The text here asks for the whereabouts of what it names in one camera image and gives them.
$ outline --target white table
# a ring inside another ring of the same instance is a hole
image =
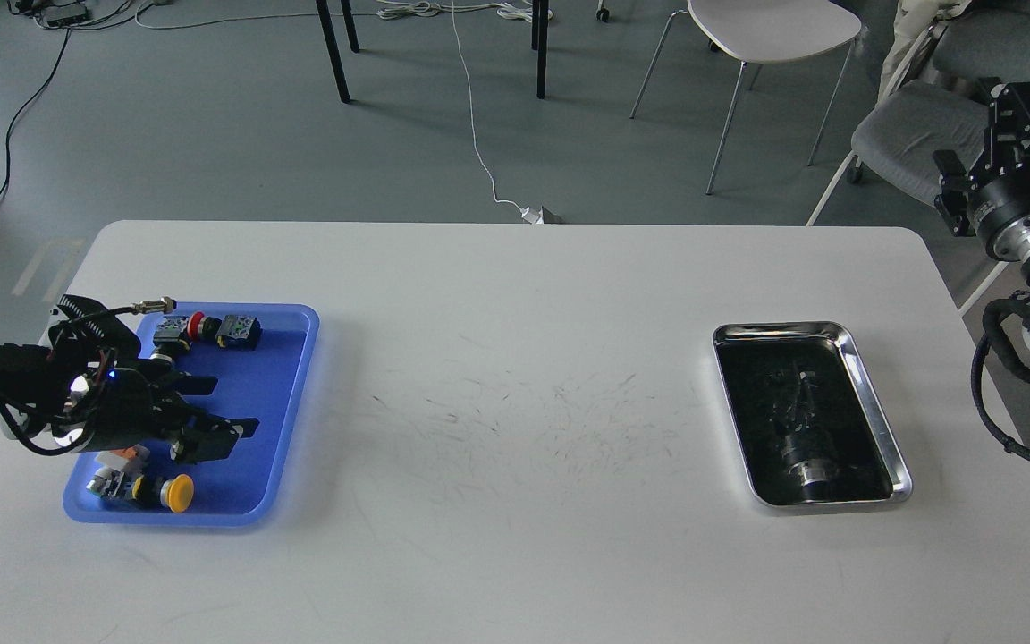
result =
[[[1030,465],[912,233],[139,221],[71,293],[321,334],[250,529],[72,522],[72,460],[0,437],[0,641],[1030,641]],[[711,334],[800,319],[853,331],[906,503],[753,501]]]

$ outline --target stainless steel tray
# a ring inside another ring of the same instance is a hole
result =
[[[833,321],[727,325],[715,352],[749,488],[781,509],[863,509],[912,494],[850,333]]]

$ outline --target yellow component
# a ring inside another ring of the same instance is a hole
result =
[[[194,480],[188,474],[177,474],[169,481],[169,489],[165,493],[165,505],[174,512],[184,512],[194,501]]]

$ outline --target white chair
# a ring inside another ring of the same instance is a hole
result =
[[[736,84],[733,86],[726,125],[722,128],[721,141],[718,143],[715,166],[710,171],[707,195],[713,194],[715,188],[715,176],[722,160],[722,150],[726,147],[733,109],[741,95],[742,78],[749,63],[757,65],[753,78],[756,80],[756,74],[764,63],[788,63],[816,57],[854,40],[861,32],[859,18],[827,0],[687,0],[686,9],[679,9],[667,18],[666,28],[662,30],[658,48],[654,50],[654,58],[651,58],[647,75],[642,80],[639,97],[630,110],[630,118],[639,110],[642,94],[647,90],[650,74],[654,72],[654,63],[658,61],[661,47],[666,42],[671,22],[674,22],[678,13],[689,13],[716,48],[742,62],[742,68],[736,74]],[[821,128],[817,130],[817,141],[813,144],[806,165],[813,165],[852,52],[853,48],[850,47],[850,53],[846,54],[842,72],[836,77],[833,95],[829,98]]]

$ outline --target black table leg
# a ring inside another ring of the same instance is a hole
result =
[[[329,13],[329,0],[315,0],[315,11],[320,13],[320,28],[323,29],[323,43],[329,47],[329,61],[332,62],[332,74],[336,77],[336,91],[340,93],[340,102],[351,102],[352,98],[348,95],[348,81],[344,80],[344,68],[343,65],[340,65],[340,49],[336,47],[336,32],[332,30],[332,16]]]
[[[539,0],[531,0],[531,52],[539,48]]]
[[[536,97],[543,98],[547,92],[547,22],[551,16],[551,0],[539,0],[539,89]]]
[[[355,39],[355,22],[352,22],[352,3],[351,0],[340,0],[340,9],[344,13],[344,30],[348,32],[348,46],[351,47],[352,53],[360,53],[360,42]]]

